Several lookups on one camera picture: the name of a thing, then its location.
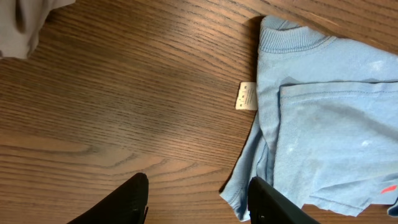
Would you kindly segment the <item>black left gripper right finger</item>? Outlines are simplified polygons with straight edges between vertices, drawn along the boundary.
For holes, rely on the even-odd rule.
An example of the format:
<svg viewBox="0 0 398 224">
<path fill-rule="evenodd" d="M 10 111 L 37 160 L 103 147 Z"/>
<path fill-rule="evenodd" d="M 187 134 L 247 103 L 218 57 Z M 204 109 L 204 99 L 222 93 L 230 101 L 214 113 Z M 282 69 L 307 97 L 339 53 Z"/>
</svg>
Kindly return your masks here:
<svg viewBox="0 0 398 224">
<path fill-rule="evenodd" d="M 251 224 L 319 224 L 260 177 L 248 187 Z"/>
</svg>

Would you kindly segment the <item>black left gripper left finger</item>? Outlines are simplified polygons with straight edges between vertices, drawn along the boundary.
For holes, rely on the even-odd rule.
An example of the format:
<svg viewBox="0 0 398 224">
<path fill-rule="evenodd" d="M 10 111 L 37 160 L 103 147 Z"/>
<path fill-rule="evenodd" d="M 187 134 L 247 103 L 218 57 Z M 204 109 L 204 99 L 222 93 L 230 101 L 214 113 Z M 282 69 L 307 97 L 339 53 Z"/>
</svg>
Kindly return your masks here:
<svg viewBox="0 0 398 224">
<path fill-rule="evenodd" d="M 144 224 L 149 180 L 140 172 L 68 224 Z"/>
</svg>

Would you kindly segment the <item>light blue t-shirt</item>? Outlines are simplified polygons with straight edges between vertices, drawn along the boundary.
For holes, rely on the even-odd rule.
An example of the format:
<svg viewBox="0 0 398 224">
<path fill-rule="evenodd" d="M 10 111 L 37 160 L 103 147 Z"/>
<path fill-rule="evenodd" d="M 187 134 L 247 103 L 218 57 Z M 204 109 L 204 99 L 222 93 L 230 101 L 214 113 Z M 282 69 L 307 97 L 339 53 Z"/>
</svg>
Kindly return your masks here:
<svg viewBox="0 0 398 224">
<path fill-rule="evenodd" d="M 397 215 L 397 55 L 266 16 L 256 116 L 221 197 L 249 220 L 260 177 L 298 207 Z"/>
</svg>

